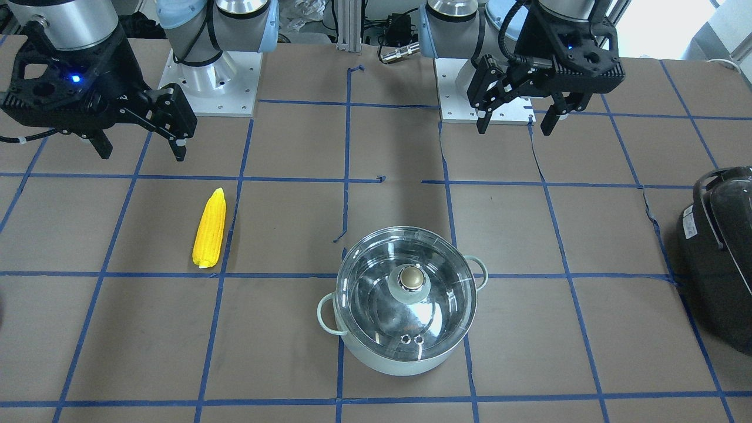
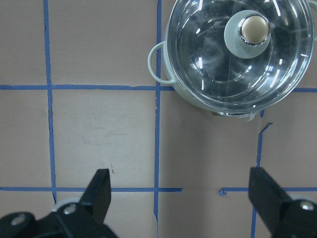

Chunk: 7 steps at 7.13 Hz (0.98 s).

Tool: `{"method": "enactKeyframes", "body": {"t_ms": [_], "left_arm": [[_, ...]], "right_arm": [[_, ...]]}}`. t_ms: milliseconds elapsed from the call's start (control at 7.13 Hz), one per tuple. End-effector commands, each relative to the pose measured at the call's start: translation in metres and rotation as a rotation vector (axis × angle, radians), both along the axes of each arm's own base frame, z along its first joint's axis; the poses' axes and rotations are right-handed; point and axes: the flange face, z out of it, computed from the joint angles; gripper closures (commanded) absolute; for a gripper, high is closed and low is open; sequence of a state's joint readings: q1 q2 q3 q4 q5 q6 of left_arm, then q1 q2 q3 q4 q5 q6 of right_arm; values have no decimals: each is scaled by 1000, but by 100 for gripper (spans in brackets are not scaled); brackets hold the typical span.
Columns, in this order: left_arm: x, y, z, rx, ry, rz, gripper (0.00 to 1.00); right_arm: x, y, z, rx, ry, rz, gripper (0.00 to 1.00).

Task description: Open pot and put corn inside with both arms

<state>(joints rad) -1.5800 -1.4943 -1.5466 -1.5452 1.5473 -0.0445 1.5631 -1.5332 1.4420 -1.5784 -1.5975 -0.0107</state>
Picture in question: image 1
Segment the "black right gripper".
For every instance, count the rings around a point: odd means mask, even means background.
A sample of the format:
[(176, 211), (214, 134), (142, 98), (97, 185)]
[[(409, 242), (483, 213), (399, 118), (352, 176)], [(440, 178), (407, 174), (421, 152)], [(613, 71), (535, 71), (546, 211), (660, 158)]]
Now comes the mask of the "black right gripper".
[(102, 160), (113, 145), (104, 129), (136, 123), (169, 142), (177, 162), (198, 125), (180, 84), (150, 89), (121, 24), (103, 41), (80, 50), (54, 48), (39, 23), (16, 54), (2, 110), (25, 126), (89, 133)]

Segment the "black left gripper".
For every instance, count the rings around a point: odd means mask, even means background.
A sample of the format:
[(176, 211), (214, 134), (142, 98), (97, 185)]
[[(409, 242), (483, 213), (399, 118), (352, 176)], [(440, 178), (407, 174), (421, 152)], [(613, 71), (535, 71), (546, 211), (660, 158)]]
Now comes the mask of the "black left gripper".
[(506, 70), (491, 55), (470, 59), (467, 96), (480, 134), (494, 110), (516, 97), (550, 96), (553, 104), (540, 123), (550, 136), (561, 118), (585, 110), (592, 93), (610, 93), (625, 78), (608, 5), (513, 5), (506, 22), (521, 9), (526, 19), (515, 50), (506, 53)]

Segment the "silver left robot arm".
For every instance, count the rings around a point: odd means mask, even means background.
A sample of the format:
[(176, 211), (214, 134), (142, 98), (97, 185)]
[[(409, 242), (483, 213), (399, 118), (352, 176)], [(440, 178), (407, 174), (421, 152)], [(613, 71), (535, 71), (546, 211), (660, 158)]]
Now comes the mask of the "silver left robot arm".
[(551, 98), (540, 128), (582, 112), (594, 94), (625, 79), (608, 1), (427, 1), (419, 45), (433, 59), (467, 59), (466, 98), (484, 134), (497, 108), (523, 97)]

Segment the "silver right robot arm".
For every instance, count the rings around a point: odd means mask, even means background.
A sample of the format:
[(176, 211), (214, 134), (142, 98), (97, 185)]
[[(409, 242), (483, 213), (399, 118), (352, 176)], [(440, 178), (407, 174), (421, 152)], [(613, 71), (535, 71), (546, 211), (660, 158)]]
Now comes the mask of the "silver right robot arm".
[(9, 1), (8, 8), (27, 40), (2, 110), (42, 132), (2, 142), (74, 134), (104, 160), (113, 150), (105, 130), (137, 124), (164, 137), (183, 161), (198, 124), (192, 99), (249, 95), (250, 81), (231, 54), (271, 52), (279, 33), (277, 1), (158, 1), (178, 78), (153, 89), (110, 1)]

